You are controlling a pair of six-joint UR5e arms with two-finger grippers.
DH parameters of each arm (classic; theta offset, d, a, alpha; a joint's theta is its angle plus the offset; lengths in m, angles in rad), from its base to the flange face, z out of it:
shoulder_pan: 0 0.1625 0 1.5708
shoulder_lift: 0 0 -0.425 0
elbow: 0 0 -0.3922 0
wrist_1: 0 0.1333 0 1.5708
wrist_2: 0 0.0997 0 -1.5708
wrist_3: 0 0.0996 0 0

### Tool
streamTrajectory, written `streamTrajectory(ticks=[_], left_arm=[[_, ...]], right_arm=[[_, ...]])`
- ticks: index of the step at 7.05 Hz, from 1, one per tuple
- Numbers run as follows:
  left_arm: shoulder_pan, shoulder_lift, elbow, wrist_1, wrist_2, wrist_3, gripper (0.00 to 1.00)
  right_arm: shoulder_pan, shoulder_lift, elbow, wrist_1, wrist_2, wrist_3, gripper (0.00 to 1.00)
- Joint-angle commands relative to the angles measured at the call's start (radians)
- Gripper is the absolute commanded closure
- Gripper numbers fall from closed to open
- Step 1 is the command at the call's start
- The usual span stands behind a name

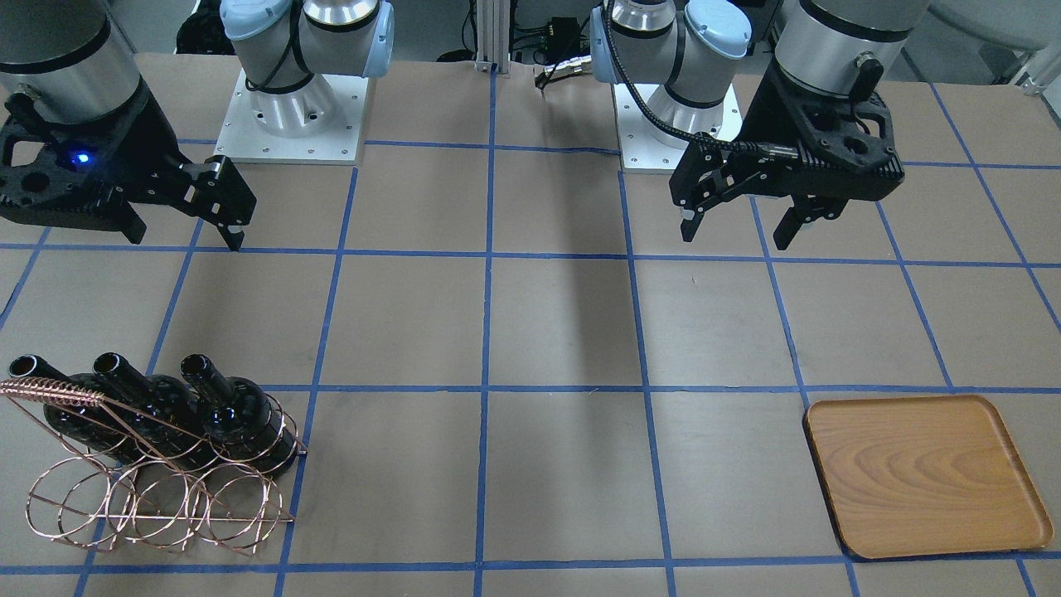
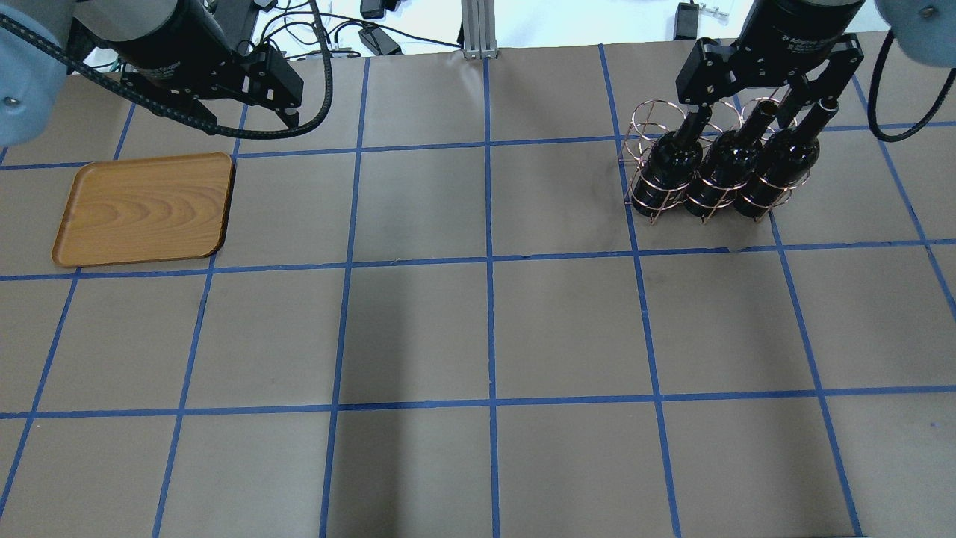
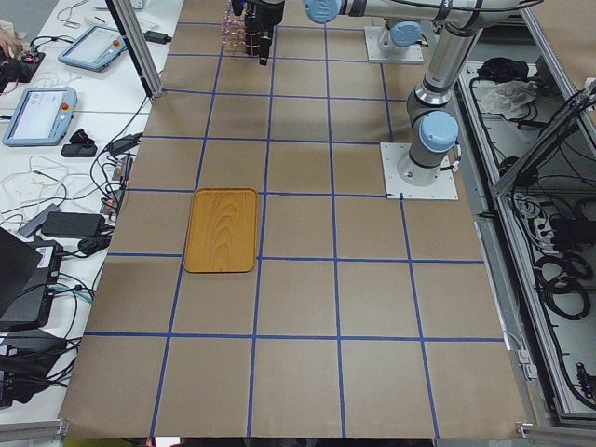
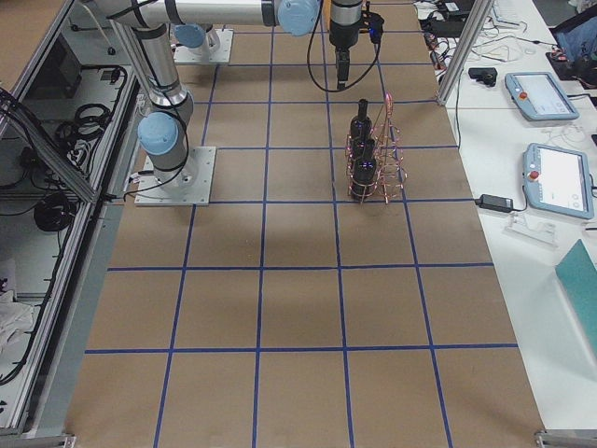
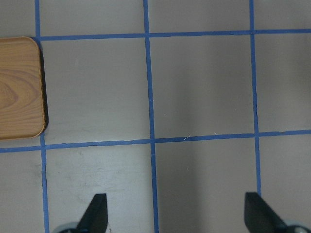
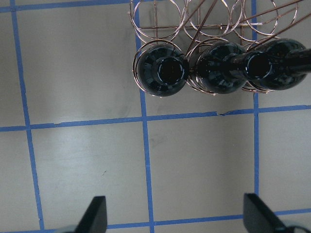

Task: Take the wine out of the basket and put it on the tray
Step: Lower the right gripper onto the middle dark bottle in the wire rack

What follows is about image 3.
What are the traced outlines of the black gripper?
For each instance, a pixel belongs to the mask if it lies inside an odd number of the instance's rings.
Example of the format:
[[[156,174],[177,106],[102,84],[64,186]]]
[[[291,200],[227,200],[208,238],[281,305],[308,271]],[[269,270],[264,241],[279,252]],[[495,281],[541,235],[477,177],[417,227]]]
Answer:
[[[275,27],[282,22],[284,0],[248,0],[245,24],[249,34],[260,33],[259,63],[266,66],[269,59]]]

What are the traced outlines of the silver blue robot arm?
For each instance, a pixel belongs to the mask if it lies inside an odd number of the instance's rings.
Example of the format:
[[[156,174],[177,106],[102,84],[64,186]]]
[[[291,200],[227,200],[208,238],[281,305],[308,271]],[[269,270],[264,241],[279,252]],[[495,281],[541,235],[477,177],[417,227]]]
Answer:
[[[419,21],[387,18],[378,45],[385,53],[403,52],[417,45],[421,35]]]
[[[421,82],[411,92],[407,110],[413,142],[408,163],[431,172],[454,147],[459,128],[444,107],[468,53],[481,30],[537,1],[305,1],[306,16],[326,24],[340,15],[379,17],[386,21],[428,20],[441,26],[440,38]]]

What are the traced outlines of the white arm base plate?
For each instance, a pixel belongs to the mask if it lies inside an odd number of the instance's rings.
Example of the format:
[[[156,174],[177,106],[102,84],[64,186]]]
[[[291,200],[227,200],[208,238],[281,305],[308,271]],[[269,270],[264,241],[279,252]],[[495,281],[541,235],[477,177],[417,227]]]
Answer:
[[[388,199],[458,199],[454,174],[445,155],[439,167],[421,168],[410,159],[409,143],[382,142],[381,160]]]
[[[424,56],[421,45],[397,46],[385,26],[364,29],[367,58],[370,63],[421,65]]]

